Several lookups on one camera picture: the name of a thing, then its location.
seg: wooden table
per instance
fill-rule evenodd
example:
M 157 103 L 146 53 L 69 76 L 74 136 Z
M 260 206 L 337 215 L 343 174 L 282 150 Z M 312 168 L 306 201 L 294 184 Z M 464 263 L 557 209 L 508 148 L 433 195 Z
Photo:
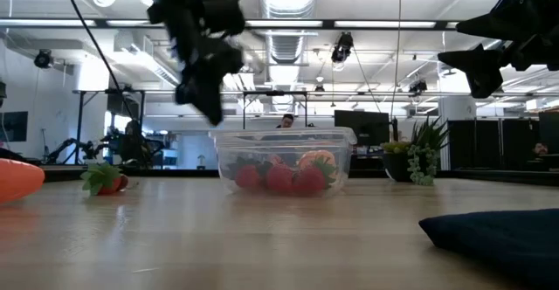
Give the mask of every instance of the wooden table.
M 0 206 L 0 288 L 518 289 L 436 249 L 426 217 L 559 207 L 559 190 L 350 180 L 330 199 L 227 196 L 216 179 L 143 179 L 116 197 L 48 183 Z

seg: monitor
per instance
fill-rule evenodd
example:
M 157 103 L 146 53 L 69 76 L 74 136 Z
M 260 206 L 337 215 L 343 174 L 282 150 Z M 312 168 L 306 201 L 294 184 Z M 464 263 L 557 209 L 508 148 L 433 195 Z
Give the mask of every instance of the monitor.
M 0 113 L 0 142 L 27 142 L 27 118 L 27 112 Z
M 362 146 L 380 146 L 390 141 L 389 114 L 335 110 L 334 125 L 352 128 L 357 144 Z

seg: plant pot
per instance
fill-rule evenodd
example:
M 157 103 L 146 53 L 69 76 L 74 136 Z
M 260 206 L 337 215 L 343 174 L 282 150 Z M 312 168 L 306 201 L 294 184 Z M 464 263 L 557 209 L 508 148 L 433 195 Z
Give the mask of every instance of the plant pot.
M 114 194 L 118 190 L 119 186 L 121 186 L 121 181 L 122 181 L 122 179 L 120 177 L 115 178 L 113 180 L 113 186 L 112 187 L 103 186 L 97 195 L 98 196 L 103 196 L 103 195 Z
M 409 159 L 407 153 L 383 154 L 384 170 L 388 177 L 396 182 L 411 182 Z

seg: plastic container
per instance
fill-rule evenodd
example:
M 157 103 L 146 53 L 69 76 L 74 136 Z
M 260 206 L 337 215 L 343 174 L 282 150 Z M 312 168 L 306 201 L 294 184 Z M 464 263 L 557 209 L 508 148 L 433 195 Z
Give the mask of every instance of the plastic container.
M 324 197 L 348 180 L 351 128 L 211 131 L 219 175 L 233 192 Z

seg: ventilation duct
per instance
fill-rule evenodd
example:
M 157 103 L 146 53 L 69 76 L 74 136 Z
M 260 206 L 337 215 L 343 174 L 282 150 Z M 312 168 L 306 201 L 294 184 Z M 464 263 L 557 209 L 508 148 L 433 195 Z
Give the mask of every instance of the ventilation duct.
M 261 0 L 265 18 L 302 19 L 311 18 L 316 0 Z M 269 36 L 267 37 L 267 58 L 280 65 L 298 65 L 302 61 L 305 37 Z M 298 66 L 269 66 L 268 75 L 276 90 L 294 89 L 299 77 Z M 273 97 L 276 111 L 287 111 L 293 97 Z

